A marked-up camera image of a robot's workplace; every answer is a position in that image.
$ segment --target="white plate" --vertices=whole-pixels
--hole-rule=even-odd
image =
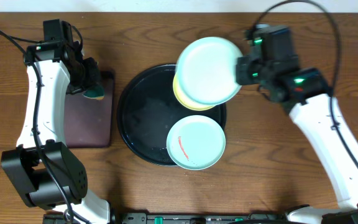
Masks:
[[[167,150],[178,166],[201,170],[215,164],[223,155],[226,138],[222,127],[206,116],[179,120],[168,133]]]
[[[236,82],[236,64],[241,56],[237,46],[220,37],[191,43],[177,62],[180,88],[188,98],[202,105],[230,100],[241,88]]]

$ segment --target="round black plate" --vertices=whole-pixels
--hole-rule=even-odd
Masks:
[[[126,86],[117,109],[118,130],[122,139],[140,158],[162,166],[176,166],[167,151],[167,136],[182,118],[203,115],[214,119],[223,129],[226,106],[193,111],[182,106],[172,89],[175,64],[158,65],[136,76]]]

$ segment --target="green light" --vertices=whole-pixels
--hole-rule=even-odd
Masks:
[[[296,78],[294,79],[293,81],[296,83],[296,84],[299,84],[299,83],[302,83],[305,79],[304,78]]]

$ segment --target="wooden table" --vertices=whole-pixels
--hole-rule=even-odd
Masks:
[[[0,29],[42,40],[42,21],[60,18],[79,28],[86,56],[116,71],[114,114],[121,91],[139,72],[175,62],[202,37],[224,37],[248,51],[242,31],[258,14],[0,13]],[[337,95],[358,140],[358,14],[336,14],[344,55]],[[334,41],[322,14],[271,14],[269,24],[291,26],[303,67],[331,79]],[[118,211],[249,213],[308,203],[336,208],[329,179],[301,131],[280,105],[244,86],[227,103],[227,147],[209,169],[188,171],[143,161],[122,141],[113,122],[105,149],[73,149],[85,165],[89,187]],[[0,36],[0,157],[14,149],[24,122],[28,81],[21,53]],[[41,222],[43,210],[27,208],[0,167],[0,223]]]

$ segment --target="wooden tabletop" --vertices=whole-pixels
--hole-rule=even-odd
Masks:
[[[176,62],[191,42],[224,37],[248,52],[242,31],[258,14],[0,13],[0,29],[42,40],[42,21],[60,18],[79,28],[87,57],[116,71],[114,115],[121,91],[139,72]],[[336,14],[344,55],[337,95],[358,140],[358,14]],[[303,67],[317,67],[331,80],[334,41],[322,14],[271,14],[269,24],[291,27]],[[73,149],[85,165],[89,187],[118,211],[231,213],[279,211],[308,203],[336,208],[329,179],[301,131],[280,105],[243,86],[227,103],[227,146],[202,171],[160,167],[129,150],[113,121],[112,144]],[[15,148],[24,122],[28,81],[21,53],[0,36],[0,158]],[[45,212],[27,208],[0,166],[0,223],[40,223]]]

